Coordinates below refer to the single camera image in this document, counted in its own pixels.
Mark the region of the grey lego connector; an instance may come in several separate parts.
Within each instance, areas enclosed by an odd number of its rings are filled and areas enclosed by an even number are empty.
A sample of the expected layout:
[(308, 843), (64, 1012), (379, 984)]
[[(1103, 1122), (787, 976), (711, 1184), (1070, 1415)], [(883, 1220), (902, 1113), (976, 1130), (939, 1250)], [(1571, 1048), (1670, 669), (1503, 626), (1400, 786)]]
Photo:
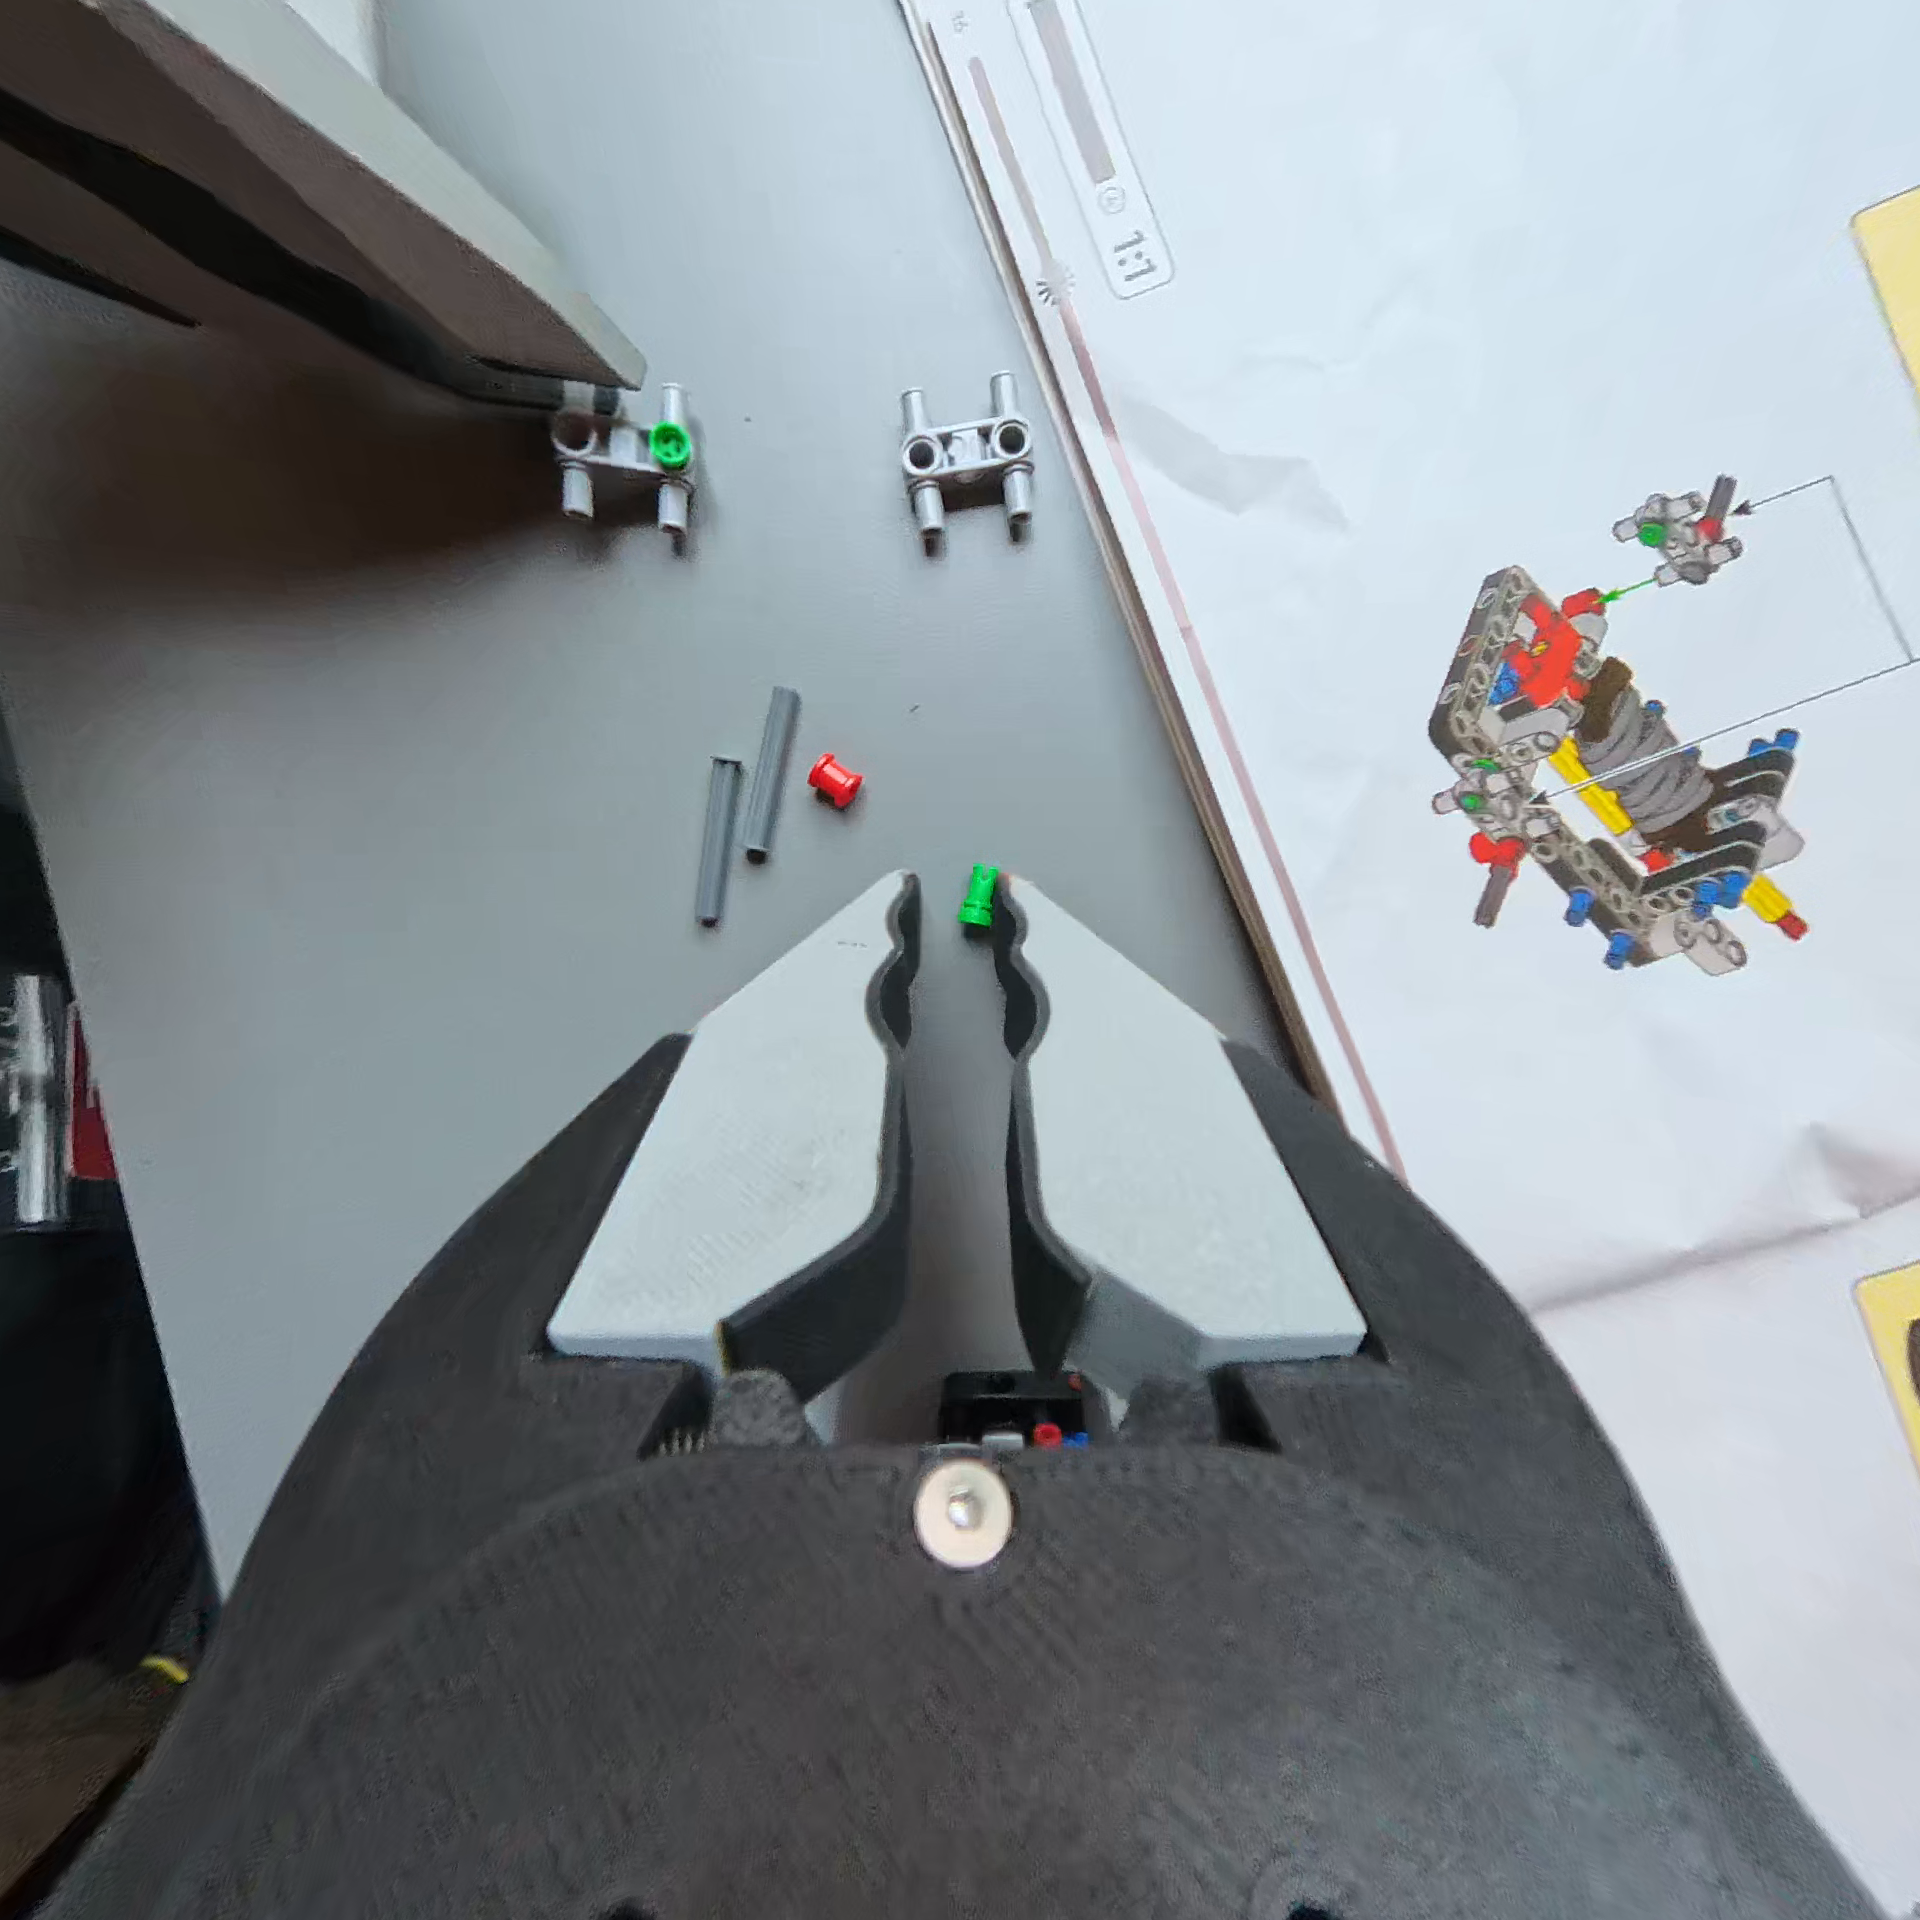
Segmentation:
[[(548, 442), (559, 472), (559, 512), (568, 521), (591, 521), (604, 490), (620, 500), (644, 498), (654, 505), (662, 538), (676, 554), (686, 554), (700, 487), (700, 442), (678, 381), (662, 381), (656, 400), (656, 410), (647, 412), (644, 392), (573, 380), (563, 384), (563, 402), (548, 418)], [(687, 469), (661, 472), (648, 460), (647, 432), (658, 418), (678, 421), (690, 432)]]
[(980, 418), (934, 423), (920, 389), (900, 393), (899, 467), (920, 554), (943, 554), (951, 512), (999, 505), (1006, 535), (1021, 545), (1035, 511), (1035, 432), (1016, 376), (999, 371)]

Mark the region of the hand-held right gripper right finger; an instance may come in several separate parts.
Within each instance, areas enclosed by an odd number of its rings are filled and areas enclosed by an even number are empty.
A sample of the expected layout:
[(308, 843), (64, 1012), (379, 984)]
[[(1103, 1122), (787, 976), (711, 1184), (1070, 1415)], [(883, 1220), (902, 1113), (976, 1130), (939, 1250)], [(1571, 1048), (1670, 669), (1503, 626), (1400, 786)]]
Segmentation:
[(995, 967), (1027, 1355), (1117, 1402), (1224, 1367), (1352, 1357), (1362, 1313), (1228, 1037), (1011, 874)]

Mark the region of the grey lego axle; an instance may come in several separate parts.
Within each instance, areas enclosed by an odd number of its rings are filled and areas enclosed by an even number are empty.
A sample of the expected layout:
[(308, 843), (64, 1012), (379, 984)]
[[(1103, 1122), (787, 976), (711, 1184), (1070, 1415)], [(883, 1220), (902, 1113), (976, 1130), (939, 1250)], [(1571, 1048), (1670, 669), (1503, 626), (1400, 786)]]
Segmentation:
[(758, 867), (772, 855), (784, 793), (787, 763), (800, 722), (800, 693), (775, 685), (758, 735), (747, 808), (743, 811), (741, 852)]
[(736, 817), (743, 778), (741, 760), (725, 754), (711, 756), (704, 804), (704, 839), (694, 883), (696, 928), (718, 928), (726, 913), (728, 863), (736, 843)]

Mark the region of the black lego chassis assembly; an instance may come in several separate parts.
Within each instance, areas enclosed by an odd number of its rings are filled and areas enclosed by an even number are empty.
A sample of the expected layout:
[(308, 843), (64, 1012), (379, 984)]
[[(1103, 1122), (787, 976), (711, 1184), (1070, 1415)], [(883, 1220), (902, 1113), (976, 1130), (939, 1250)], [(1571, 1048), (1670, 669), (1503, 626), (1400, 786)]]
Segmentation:
[(948, 1373), (934, 1429), (938, 1448), (979, 1453), (1085, 1449), (1092, 1443), (1079, 1373)]

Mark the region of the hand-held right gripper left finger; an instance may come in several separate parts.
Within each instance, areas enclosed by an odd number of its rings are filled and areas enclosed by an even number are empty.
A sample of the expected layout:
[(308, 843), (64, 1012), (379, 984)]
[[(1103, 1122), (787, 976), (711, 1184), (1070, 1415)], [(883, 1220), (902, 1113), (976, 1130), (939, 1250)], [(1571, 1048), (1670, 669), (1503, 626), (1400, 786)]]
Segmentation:
[(904, 1300), (920, 880), (888, 871), (684, 1037), (546, 1324), (554, 1352), (810, 1404)]

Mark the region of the lego instruction booklet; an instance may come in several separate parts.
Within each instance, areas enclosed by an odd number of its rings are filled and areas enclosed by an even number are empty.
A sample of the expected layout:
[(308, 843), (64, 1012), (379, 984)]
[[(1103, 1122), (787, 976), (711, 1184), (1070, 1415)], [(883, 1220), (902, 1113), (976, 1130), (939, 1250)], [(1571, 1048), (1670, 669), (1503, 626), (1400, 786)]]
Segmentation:
[(1336, 1113), (1916, 1916), (1916, 5), (900, 5)]

